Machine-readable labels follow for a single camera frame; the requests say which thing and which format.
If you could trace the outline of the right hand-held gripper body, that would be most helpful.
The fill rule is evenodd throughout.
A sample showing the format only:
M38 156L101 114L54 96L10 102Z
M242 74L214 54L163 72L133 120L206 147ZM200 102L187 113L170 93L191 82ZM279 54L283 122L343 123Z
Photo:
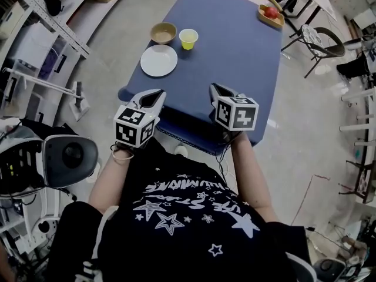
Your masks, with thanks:
M210 98L212 120L217 140L229 142L241 132L253 131L256 127L259 104L245 96L217 96Z

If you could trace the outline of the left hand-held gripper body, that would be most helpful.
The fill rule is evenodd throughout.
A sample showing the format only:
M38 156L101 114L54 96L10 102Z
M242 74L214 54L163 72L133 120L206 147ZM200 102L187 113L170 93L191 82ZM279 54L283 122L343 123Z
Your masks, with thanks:
M115 140L138 149L153 136L158 123L155 114L120 105L113 118Z

